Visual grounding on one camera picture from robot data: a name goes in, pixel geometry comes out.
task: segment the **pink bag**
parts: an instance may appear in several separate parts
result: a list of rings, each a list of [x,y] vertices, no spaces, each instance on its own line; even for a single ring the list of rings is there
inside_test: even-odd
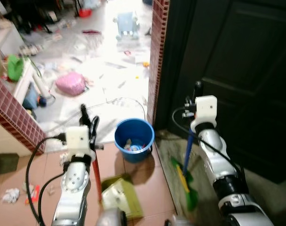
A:
[[[76,72],[62,76],[56,80],[56,86],[61,91],[76,96],[85,90],[85,78]]]

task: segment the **white tile floor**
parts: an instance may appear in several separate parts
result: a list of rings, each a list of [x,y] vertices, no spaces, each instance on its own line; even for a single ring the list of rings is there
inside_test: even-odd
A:
[[[49,153],[36,157],[30,169],[30,181],[35,185],[43,186],[51,177],[60,174],[62,172],[62,168],[59,166],[61,153]],[[163,226],[164,221],[175,214],[170,191],[155,146],[152,155],[137,165],[125,161],[113,143],[105,144],[104,151],[97,151],[97,156],[101,180],[125,172],[128,172],[131,176],[144,217],[134,220],[129,219],[128,226]],[[25,204],[26,195],[24,192],[21,192],[15,204],[4,203],[1,200],[7,188],[16,186],[21,189],[28,160],[29,157],[20,158],[16,172],[0,176],[0,226],[38,225],[29,205]],[[96,182],[92,169],[90,178],[91,189],[87,197],[88,210],[85,225],[94,226],[103,209],[98,202]],[[52,221],[60,198],[61,188],[59,183],[60,179],[56,179],[50,184],[55,187],[55,193],[52,196],[47,192],[43,194],[41,209],[47,226]]]

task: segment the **red brick tile wall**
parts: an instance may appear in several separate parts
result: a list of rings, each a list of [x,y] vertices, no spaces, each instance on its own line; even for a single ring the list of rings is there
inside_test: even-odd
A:
[[[0,79],[0,125],[20,143],[33,152],[35,146],[45,137],[36,121],[11,95]],[[44,144],[38,150],[43,153]]]
[[[161,78],[163,47],[166,36],[169,2],[169,0],[153,1],[150,77],[147,111],[147,119],[152,124],[155,122],[155,110]]]

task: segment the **blue bucket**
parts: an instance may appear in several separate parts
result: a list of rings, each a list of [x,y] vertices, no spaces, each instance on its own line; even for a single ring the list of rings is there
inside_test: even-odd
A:
[[[144,160],[152,152],[154,142],[152,126],[142,119],[126,119],[117,125],[114,143],[129,162],[137,163]],[[127,140],[131,140],[130,150],[124,149]]]

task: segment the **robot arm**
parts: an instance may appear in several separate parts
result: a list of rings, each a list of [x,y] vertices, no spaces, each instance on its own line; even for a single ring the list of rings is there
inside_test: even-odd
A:
[[[87,210],[86,197],[90,190],[90,164],[96,158],[89,146],[89,128],[68,128],[66,143],[70,164],[61,180],[61,197],[52,226],[82,226]]]
[[[204,161],[206,174],[219,198],[219,209],[224,216],[226,226],[273,226],[262,208],[248,194],[247,185],[241,178],[241,172],[217,153],[220,152],[226,158],[227,145],[219,136],[216,127],[217,98],[204,96],[195,85],[193,101],[185,104],[185,117],[192,117],[191,130],[199,137],[199,155]]]

